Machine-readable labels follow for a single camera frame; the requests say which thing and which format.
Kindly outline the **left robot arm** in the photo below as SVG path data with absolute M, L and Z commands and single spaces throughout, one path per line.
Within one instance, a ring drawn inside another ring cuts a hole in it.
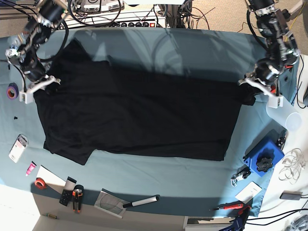
M 254 69 L 238 81 L 249 84 L 269 97 L 269 107 L 283 106 L 279 76 L 288 66 L 298 61 L 300 51 L 289 29 L 283 12 L 273 0 L 246 0 L 246 19 L 258 44 L 266 51 L 266 57 L 255 63 Z

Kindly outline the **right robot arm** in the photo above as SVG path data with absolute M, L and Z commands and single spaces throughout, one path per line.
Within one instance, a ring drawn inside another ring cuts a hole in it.
M 34 101 L 36 91 L 44 90 L 52 83 L 61 83 L 60 79 L 46 74 L 43 64 L 52 62 L 64 50 L 69 29 L 62 15 L 67 8 L 67 3 L 63 0 L 40 0 L 37 3 L 38 13 L 30 17 L 23 32 L 17 35 L 10 48 L 5 51 L 7 62 L 14 66 L 22 77 L 22 90 L 17 91 L 17 85 L 11 83 L 7 88 L 8 96 L 11 90 L 14 90 L 12 98 L 18 97 L 19 101 L 28 104 Z M 37 50 L 40 45 L 46 43 L 52 31 L 60 25 L 64 27 L 65 34 L 58 52 L 48 59 L 38 58 Z

